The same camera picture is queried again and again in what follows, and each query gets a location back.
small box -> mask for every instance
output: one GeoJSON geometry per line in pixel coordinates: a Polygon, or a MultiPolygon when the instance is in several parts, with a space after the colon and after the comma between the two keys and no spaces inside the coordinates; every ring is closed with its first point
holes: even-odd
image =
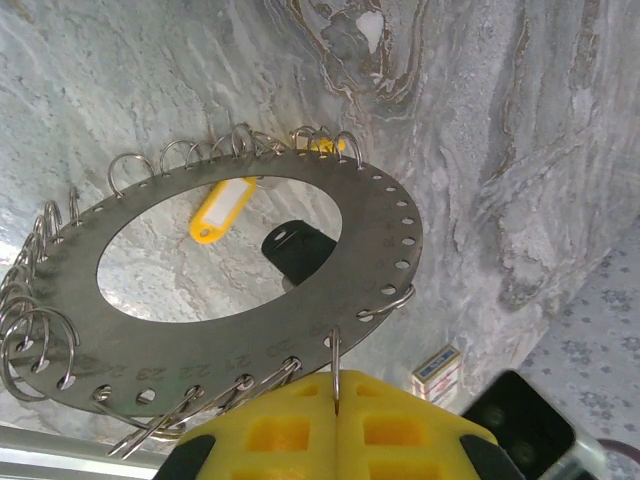
{"type": "Polygon", "coordinates": [[[447,345],[413,372],[412,393],[445,408],[458,393],[461,366],[460,352],[447,345]]]}

key tag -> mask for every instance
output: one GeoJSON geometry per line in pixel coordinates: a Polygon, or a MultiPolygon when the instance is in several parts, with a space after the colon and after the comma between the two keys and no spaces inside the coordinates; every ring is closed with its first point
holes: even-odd
{"type": "Polygon", "coordinates": [[[255,191],[255,177],[218,182],[191,219],[191,237],[202,244],[222,238],[255,191]]]}

large center hole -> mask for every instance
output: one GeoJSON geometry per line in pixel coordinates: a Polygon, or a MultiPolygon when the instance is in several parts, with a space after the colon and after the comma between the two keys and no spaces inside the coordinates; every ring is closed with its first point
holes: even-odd
{"type": "Polygon", "coordinates": [[[269,177],[218,241],[197,243],[189,222],[213,185],[166,200],[129,223],[98,268],[104,298],[118,310],[156,322],[195,322],[258,307],[285,293],[283,275],[260,250],[265,237],[303,220],[338,240],[340,211],[322,190],[269,177]]]}

metal ring plate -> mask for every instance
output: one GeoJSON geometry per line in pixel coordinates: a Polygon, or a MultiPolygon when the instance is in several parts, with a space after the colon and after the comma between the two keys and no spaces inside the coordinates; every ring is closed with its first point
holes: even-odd
{"type": "Polygon", "coordinates": [[[298,377],[328,364],[331,351],[323,340],[331,329],[339,326],[343,351],[371,333],[386,315],[363,322],[358,312],[401,297],[422,250],[420,215],[405,189],[371,165],[357,170],[353,158],[344,159],[347,162],[339,163],[333,155],[320,158],[319,152],[298,150],[279,156],[225,156],[145,179],[123,190],[122,198],[111,196],[83,212],[80,225],[65,226],[60,231],[64,241],[47,248],[48,258],[38,264],[33,285],[37,298],[64,312],[77,329],[75,383],[66,390],[56,388],[68,357],[66,345],[53,338],[45,370],[35,374],[30,368],[40,352],[37,342],[12,356],[14,368],[30,386],[65,405],[99,413],[92,393],[111,385],[110,408],[127,416],[155,416],[169,411],[194,385],[204,388],[204,398],[211,398],[241,374],[258,381],[267,377],[290,356],[302,361],[298,377]],[[100,258],[129,222],[192,188],[247,176],[307,182],[338,205],[340,239],[313,276],[252,310],[194,323],[141,320],[104,299],[97,282],[100,258]],[[415,243],[404,244],[406,238],[415,243]],[[408,268],[396,267],[401,260],[408,268]],[[387,284],[395,286],[394,294],[381,292],[387,284]],[[136,396],[146,388],[156,397],[139,405],[136,396]]]}

gray marble wall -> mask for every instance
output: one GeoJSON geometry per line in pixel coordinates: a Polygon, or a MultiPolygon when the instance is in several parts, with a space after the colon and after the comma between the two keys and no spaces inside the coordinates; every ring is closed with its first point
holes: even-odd
{"type": "MultiPolygon", "coordinates": [[[[477,391],[527,355],[640,211],[639,18],[636,0],[0,1],[0,269],[45,200],[110,194],[119,153],[157,160],[239,121],[280,137],[346,128],[413,195],[425,248],[416,299],[344,363],[406,386],[452,341],[477,391]]],[[[186,225],[205,194],[116,238],[99,273],[110,301],[161,321],[250,308],[281,293],[259,255],[268,231],[291,218],[340,231],[331,201],[288,182],[203,248],[186,225]]],[[[4,391],[0,419],[126,431],[4,391]]]]}

